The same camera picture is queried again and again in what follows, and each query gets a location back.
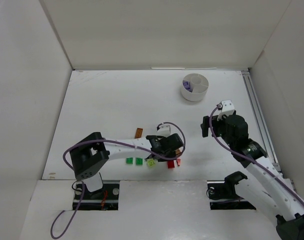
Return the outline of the red sloped lego piece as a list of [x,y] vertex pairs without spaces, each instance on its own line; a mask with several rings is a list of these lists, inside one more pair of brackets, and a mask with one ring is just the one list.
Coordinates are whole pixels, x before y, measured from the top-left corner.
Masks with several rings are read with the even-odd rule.
[[179,158],[176,159],[176,164],[178,167],[181,165],[181,160]]

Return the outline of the large red lego brick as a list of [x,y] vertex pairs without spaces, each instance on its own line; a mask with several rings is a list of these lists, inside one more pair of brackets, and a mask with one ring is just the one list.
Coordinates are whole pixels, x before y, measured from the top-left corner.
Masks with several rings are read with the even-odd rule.
[[175,168],[175,163],[173,160],[167,161],[167,168],[168,169],[174,169]]

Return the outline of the brown upside-down lego brick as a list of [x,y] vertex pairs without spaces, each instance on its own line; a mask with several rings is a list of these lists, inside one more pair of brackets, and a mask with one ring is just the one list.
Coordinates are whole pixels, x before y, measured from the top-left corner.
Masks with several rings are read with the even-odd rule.
[[136,129],[136,132],[135,132],[134,138],[135,138],[135,139],[139,139],[139,138],[142,137],[142,134],[143,134],[143,129],[142,129],[142,128],[137,128],[137,129]]

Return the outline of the purple long lego brick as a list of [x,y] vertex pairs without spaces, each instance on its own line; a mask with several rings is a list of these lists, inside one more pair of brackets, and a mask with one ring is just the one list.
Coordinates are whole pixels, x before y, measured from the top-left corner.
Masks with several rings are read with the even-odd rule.
[[183,80],[182,85],[187,91],[189,91],[189,92],[193,91],[189,81]]

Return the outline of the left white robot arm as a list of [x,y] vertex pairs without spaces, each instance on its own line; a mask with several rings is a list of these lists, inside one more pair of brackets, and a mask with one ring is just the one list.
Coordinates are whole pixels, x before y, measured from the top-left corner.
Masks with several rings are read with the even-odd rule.
[[100,170],[108,161],[127,158],[172,161],[178,158],[176,151],[184,147],[185,142],[177,133],[110,140],[103,138],[100,132],[94,132],[70,147],[63,154],[63,159],[70,155],[75,179],[82,181],[90,193],[95,193],[103,188]]

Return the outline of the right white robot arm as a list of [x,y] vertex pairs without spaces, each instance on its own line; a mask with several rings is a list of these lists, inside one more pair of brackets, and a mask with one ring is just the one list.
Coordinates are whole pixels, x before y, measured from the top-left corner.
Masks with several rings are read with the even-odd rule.
[[221,182],[208,183],[207,196],[218,203],[243,198],[270,219],[282,240],[304,240],[304,200],[287,185],[267,152],[249,138],[245,119],[235,113],[204,116],[200,127],[204,138],[222,139],[248,172],[236,171]]

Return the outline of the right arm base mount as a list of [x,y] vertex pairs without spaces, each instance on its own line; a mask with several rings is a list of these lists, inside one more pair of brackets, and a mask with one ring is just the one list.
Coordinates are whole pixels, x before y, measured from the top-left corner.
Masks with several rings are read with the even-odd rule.
[[256,210],[256,207],[237,195],[235,186],[248,177],[236,171],[224,180],[208,180],[206,196],[211,210]]

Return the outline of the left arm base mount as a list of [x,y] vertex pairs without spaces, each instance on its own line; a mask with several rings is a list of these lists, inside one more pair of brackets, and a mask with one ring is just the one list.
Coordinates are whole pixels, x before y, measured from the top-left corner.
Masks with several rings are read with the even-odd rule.
[[106,181],[103,189],[96,192],[84,190],[78,210],[80,211],[117,211],[119,209],[119,181]]

